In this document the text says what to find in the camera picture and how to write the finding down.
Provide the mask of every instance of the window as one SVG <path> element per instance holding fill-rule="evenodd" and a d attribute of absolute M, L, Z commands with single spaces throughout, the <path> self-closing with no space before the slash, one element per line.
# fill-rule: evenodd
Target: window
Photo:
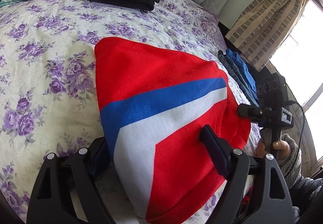
<path fill-rule="evenodd" d="M 323 157 L 323 11 L 309 0 L 302 16 L 276 51 L 271 63 L 302 105 L 317 161 Z"/>

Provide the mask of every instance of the black cable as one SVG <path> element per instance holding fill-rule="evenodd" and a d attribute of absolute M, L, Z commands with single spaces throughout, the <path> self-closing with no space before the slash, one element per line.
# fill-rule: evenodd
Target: black cable
<path fill-rule="evenodd" d="M 299 149 L 301 147 L 301 140 L 302 140 L 302 135 L 303 135 L 303 131 L 304 131 L 304 126 L 305 126 L 305 113 L 304 113 L 304 110 L 303 110 L 302 106 L 296 101 L 293 101 L 293 100 L 287 101 L 287 105 L 292 105 L 292 104 L 296 104 L 301 108 L 301 111 L 302 111 L 302 114 L 303 114 L 303 126 L 302 126 L 301 136 L 299 137 L 298 149 L 297 149 L 297 153 L 296 153 L 294 163 L 293 163 L 292 167 L 290 168 L 290 170 L 288 171 L 288 173 L 285 175 L 285 177 L 287 177 L 290 174 L 290 172 L 292 172 L 292 169 L 294 168 L 294 166 L 296 164 Z"/>

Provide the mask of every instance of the gray knit sleeve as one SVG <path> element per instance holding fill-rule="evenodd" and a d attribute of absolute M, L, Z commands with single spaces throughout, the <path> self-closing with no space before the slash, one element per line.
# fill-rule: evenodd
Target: gray knit sleeve
<path fill-rule="evenodd" d="M 280 166 L 280 169 L 285 177 L 285 181 L 287 183 L 288 188 L 290 189 L 294 184 L 296 183 L 297 180 L 300 179 L 301 177 L 301 166 L 302 166 L 302 160 L 301 160 L 301 150 L 298 153 L 297 159 L 295 166 L 293 167 L 292 171 L 288 176 L 286 174 L 289 172 L 291 167 L 293 166 L 298 145 L 295 143 L 295 141 L 288 135 L 288 134 L 283 134 L 282 135 L 282 140 L 286 141 L 290 148 L 291 148 L 291 153 L 290 156 L 284 160 L 279 160 L 278 164 Z"/>

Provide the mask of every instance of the human hand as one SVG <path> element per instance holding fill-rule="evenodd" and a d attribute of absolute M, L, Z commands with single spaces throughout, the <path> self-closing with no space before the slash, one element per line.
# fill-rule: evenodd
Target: human hand
<path fill-rule="evenodd" d="M 265 144 L 261 140 L 259 140 L 257 148 L 256 148 L 256 156 L 257 157 L 264 157 L 266 154 L 268 154 L 268 152 L 265 151 L 265 147 L 266 147 Z M 274 142 L 273 148 L 276 150 L 280 150 L 279 159 L 287 158 L 291 152 L 289 144 L 283 140 L 279 140 L 277 142 Z"/>

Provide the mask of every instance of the checkered curtain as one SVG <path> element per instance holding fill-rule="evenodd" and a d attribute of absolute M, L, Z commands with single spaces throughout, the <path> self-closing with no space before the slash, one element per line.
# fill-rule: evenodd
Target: checkered curtain
<path fill-rule="evenodd" d="M 258 72 L 300 17 L 306 0 L 254 0 L 225 36 Z"/>

